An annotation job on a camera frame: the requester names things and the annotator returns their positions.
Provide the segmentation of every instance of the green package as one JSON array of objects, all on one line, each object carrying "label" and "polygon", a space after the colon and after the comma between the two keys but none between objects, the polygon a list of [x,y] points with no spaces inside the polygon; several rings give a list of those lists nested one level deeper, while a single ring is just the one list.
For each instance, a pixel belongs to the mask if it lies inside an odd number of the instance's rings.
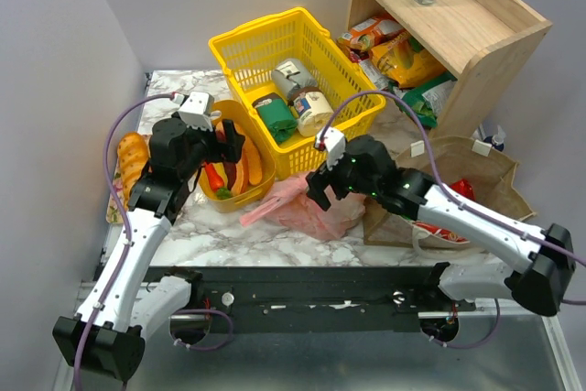
[{"label": "green package", "polygon": [[276,93],[270,93],[254,101],[253,107],[275,142],[281,144],[293,136],[297,129],[297,120]]},{"label": "green package", "polygon": [[448,101],[455,84],[456,78],[451,73],[445,72],[410,91],[396,90],[396,94],[418,115],[421,124],[435,128],[438,126],[437,116]]}]

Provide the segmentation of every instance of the metal table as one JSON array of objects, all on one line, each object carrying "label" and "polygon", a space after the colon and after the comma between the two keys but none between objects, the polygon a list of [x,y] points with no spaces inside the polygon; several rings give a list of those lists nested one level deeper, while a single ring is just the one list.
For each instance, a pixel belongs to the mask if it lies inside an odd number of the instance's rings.
[{"label": "metal table", "polygon": [[[456,341],[477,341],[493,323],[494,306],[487,302],[461,315]],[[465,351],[443,349],[418,333],[369,331],[236,335],[217,352],[194,353],[173,346],[161,327],[128,391],[580,390],[560,336],[557,318],[512,304],[503,306],[494,339]],[[86,391],[120,388],[91,373],[83,383]]]}]

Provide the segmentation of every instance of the orange snack package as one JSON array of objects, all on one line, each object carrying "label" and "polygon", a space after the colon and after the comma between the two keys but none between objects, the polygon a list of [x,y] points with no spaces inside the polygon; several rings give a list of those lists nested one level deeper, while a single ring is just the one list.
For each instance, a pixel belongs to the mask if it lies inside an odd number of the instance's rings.
[{"label": "orange snack package", "polygon": [[337,42],[340,46],[366,52],[396,36],[404,28],[390,15],[374,16],[344,32]]}]

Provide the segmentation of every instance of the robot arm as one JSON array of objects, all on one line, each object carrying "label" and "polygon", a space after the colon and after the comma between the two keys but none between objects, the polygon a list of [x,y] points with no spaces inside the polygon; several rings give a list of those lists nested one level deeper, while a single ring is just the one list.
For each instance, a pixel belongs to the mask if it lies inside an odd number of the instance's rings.
[{"label": "robot arm", "polygon": [[547,231],[518,223],[452,191],[466,205],[522,230],[512,234],[501,226],[477,217],[450,201],[431,176],[412,168],[397,168],[385,146],[371,136],[358,136],[346,143],[343,134],[330,128],[323,146],[326,161],[307,176],[308,197],[323,210],[330,208],[325,189],[331,186],[337,199],[349,192],[374,198],[387,211],[435,224],[464,236],[499,257],[503,263],[489,266],[448,266],[439,288],[451,299],[505,298],[539,315],[559,311],[575,264],[566,256],[526,239],[528,235],[572,250],[570,233],[553,224]]},{"label": "robot arm", "polygon": [[[195,173],[204,161],[238,162],[244,136],[232,121],[224,120],[225,142],[220,142],[211,121],[213,98],[208,93],[178,95],[179,111],[153,126],[150,159],[132,188],[128,217],[132,243],[122,231],[113,253],[89,297],[74,319],[60,317],[53,329],[65,360],[73,365],[81,332],[94,310],[93,323],[82,357],[82,368],[127,381],[140,364],[145,340],[175,311],[197,301],[199,274],[189,270],[163,277],[157,288],[136,304],[140,283],[153,255],[177,220],[193,190]],[[106,299],[100,303],[123,253],[125,263]]]}]

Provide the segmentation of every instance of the pink plastic bag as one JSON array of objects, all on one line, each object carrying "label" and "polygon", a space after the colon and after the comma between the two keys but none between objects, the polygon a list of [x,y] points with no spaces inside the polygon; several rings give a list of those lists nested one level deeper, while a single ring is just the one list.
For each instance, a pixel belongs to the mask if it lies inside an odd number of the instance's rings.
[{"label": "pink plastic bag", "polygon": [[261,205],[240,217],[242,226],[248,226],[265,217],[318,240],[340,239],[346,230],[355,226],[364,214],[364,196],[350,193],[337,201],[328,187],[326,195],[331,202],[327,211],[306,196],[308,173],[291,176],[276,182],[263,198]]}]

